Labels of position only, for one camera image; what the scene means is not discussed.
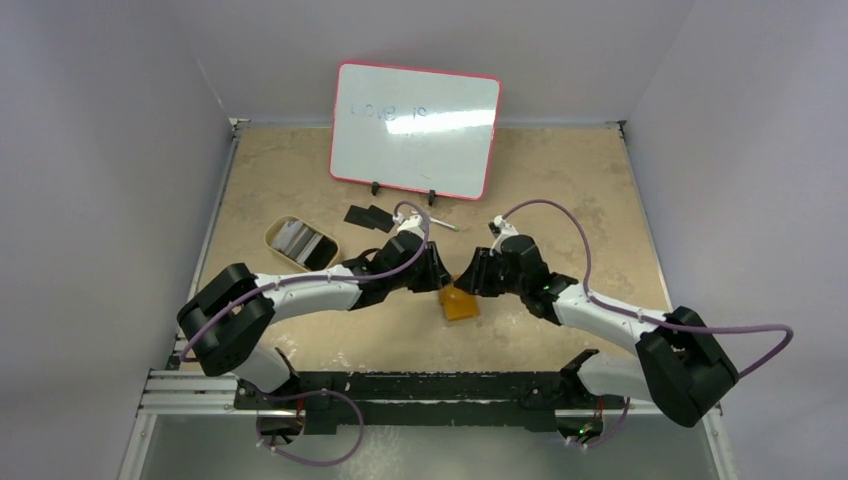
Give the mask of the yellow leather card holder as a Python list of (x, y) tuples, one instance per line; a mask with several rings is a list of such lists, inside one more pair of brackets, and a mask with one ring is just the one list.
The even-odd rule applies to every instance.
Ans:
[(477, 299), (454, 285), (442, 288), (438, 293), (438, 299), (448, 322), (469, 320), (480, 315)]

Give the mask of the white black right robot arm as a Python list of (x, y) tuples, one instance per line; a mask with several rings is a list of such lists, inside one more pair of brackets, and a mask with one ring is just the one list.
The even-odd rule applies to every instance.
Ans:
[(739, 373), (717, 340), (686, 307), (657, 324), (627, 304), (591, 296), (577, 279), (553, 272), (527, 235), (497, 249), (479, 247), (455, 286), (480, 297), (514, 294), (537, 318), (602, 338), (629, 357), (584, 353), (561, 381), (564, 399), (584, 407), (598, 396), (652, 402), (668, 419), (692, 427), (738, 383)]

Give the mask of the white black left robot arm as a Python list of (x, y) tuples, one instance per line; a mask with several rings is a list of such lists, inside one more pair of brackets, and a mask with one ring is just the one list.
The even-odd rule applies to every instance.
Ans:
[(209, 377), (232, 373), (258, 389), (272, 408), (284, 409), (297, 399), (298, 379), (283, 353), (262, 345), (269, 326), (307, 314), (364, 309), (396, 290), (434, 292), (451, 281), (436, 244), (408, 231), (323, 271), (265, 275), (231, 264), (178, 312), (187, 340), (180, 360), (198, 363)]

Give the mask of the black credit card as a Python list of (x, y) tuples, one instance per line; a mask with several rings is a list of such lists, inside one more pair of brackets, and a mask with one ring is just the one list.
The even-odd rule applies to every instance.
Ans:
[(376, 229), (374, 217), (368, 208), (351, 205), (344, 216), (344, 221), (366, 229)]
[(367, 217), (375, 229), (384, 233), (391, 232), (395, 226), (393, 215), (376, 205), (370, 205), (368, 207)]

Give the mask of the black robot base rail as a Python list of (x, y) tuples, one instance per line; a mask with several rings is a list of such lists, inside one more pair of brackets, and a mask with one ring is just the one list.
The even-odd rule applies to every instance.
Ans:
[(619, 396), (598, 397), (575, 373), (344, 372), (303, 371), (295, 392), (263, 395), (237, 383), (238, 410), (269, 415), (291, 411), (307, 435), (333, 435), (340, 426), (521, 427), (530, 432), (594, 436), (601, 414), (624, 405)]

